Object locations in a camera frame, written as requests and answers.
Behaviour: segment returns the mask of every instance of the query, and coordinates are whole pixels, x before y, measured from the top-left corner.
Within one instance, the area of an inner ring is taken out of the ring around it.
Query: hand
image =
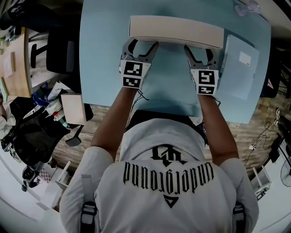
[[[0,105],[2,105],[2,104],[3,104],[3,95],[0,94]]]

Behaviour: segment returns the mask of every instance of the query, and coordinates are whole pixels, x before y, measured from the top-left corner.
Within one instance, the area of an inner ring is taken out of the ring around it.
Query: fan
[[[281,180],[285,186],[291,187],[291,158],[290,157],[288,157],[285,160],[281,168]]]

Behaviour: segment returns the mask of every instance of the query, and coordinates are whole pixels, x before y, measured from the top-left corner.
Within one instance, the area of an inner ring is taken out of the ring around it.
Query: cardboard
[[[61,90],[65,90],[68,93],[74,93],[70,88],[68,88],[65,84],[63,84],[60,81],[57,81],[53,87],[53,89],[51,90],[49,96],[47,97],[47,99],[49,101],[55,100],[56,97],[59,95]]]
[[[182,18],[135,15],[130,17],[129,36],[141,41],[179,43],[207,49],[222,49],[224,29]]]
[[[65,120],[69,124],[85,125],[86,114],[81,94],[66,93],[61,95]]]

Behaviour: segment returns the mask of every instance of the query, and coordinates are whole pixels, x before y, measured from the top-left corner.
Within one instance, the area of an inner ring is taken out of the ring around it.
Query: shoe
[[[279,108],[276,109],[276,119],[278,120],[281,116],[281,111]]]
[[[275,120],[275,121],[274,121],[274,125],[275,125],[277,128],[279,128],[279,121],[278,121],[278,120]]]

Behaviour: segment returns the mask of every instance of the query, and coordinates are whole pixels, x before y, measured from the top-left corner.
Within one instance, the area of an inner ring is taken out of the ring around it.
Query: white t-shirt
[[[65,229],[80,232],[81,175],[90,174],[95,232],[233,232],[236,202],[251,232],[258,204],[245,167],[235,158],[220,166],[206,162],[204,147],[188,125],[152,119],[124,134],[120,162],[102,148],[87,148],[60,202]]]

